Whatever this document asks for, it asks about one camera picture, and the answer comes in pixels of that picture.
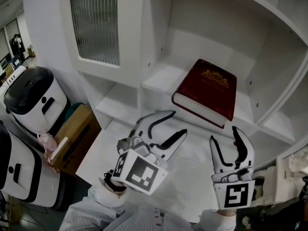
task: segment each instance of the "person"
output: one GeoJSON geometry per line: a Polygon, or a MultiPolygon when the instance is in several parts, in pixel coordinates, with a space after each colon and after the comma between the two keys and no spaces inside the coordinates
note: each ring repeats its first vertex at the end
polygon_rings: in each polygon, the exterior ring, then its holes
{"type": "Polygon", "coordinates": [[[251,219],[244,217],[242,223],[247,229],[254,231],[307,231],[308,202],[300,200],[284,208],[275,215],[251,219]]]}
{"type": "Polygon", "coordinates": [[[25,61],[25,56],[24,53],[22,52],[22,45],[21,45],[21,39],[20,37],[15,34],[14,35],[14,40],[13,40],[13,49],[14,49],[14,54],[18,55],[21,59],[21,63],[25,61]]]}
{"type": "Polygon", "coordinates": [[[233,231],[236,211],[205,210],[200,222],[191,225],[178,215],[152,206],[129,208],[128,191],[114,192],[101,180],[87,197],[67,210],[60,231],[233,231]]]}

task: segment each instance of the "white robot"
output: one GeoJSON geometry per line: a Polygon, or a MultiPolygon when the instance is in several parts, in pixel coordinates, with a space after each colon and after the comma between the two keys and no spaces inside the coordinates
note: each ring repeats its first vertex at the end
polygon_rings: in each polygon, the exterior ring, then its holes
{"type": "MultiPolygon", "coordinates": [[[[168,175],[167,161],[185,140],[187,130],[176,132],[162,144],[157,144],[152,129],[174,114],[175,111],[161,111],[142,117],[128,138],[119,140],[120,156],[116,167],[105,174],[104,181],[109,189],[122,192],[129,187],[151,195],[162,183],[168,175]]],[[[220,209],[250,206],[255,185],[252,180],[254,148],[242,131],[236,127],[232,129],[238,149],[234,163],[225,162],[213,136],[209,144],[215,172],[212,180],[220,209]]]]}
{"type": "Polygon", "coordinates": [[[20,66],[0,87],[0,105],[36,140],[38,132],[57,134],[71,103],[49,69],[20,66]]]}
{"type": "Polygon", "coordinates": [[[63,211],[74,178],[54,172],[43,154],[8,131],[0,121],[0,190],[24,202],[63,211]]]}

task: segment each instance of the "striped sleeve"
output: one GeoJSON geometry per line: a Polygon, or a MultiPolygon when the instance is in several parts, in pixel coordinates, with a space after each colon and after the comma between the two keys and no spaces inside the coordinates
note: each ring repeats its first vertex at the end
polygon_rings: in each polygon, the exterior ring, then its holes
{"type": "Polygon", "coordinates": [[[123,211],[126,197],[126,192],[118,196],[103,185],[91,187],[88,197],[69,207],[59,230],[103,230],[123,211]]]}

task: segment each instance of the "floor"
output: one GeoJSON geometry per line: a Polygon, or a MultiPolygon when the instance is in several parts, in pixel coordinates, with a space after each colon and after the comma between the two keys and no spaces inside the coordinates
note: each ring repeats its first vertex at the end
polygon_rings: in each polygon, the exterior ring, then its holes
{"type": "MultiPolygon", "coordinates": [[[[77,178],[72,203],[77,203],[88,195],[90,184],[77,178]]],[[[58,212],[28,203],[22,203],[22,219],[19,225],[12,225],[12,231],[56,231],[59,230],[65,212],[58,212]]]]}
{"type": "Polygon", "coordinates": [[[26,59],[26,63],[24,63],[23,65],[25,65],[27,67],[36,67],[37,66],[37,58],[36,57],[28,57],[26,59]]]}

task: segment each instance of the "cardboard box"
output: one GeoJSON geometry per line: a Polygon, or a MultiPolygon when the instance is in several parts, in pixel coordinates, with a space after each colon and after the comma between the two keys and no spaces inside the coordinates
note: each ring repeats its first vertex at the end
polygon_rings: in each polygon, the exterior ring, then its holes
{"type": "Polygon", "coordinates": [[[34,53],[34,51],[33,51],[32,45],[30,45],[30,46],[28,47],[28,55],[29,55],[30,57],[35,57],[35,53],[34,53]]]}
{"type": "Polygon", "coordinates": [[[8,64],[6,67],[5,67],[5,79],[8,79],[10,76],[11,76],[11,74],[14,72],[14,68],[13,68],[13,65],[12,64],[8,64]]]}
{"type": "Polygon", "coordinates": [[[79,165],[100,131],[101,127],[93,111],[82,104],[54,137],[58,148],[60,142],[66,137],[67,141],[59,150],[57,149],[56,155],[51,156],[50,164],[62,172],[75,176],[79,165]]]}

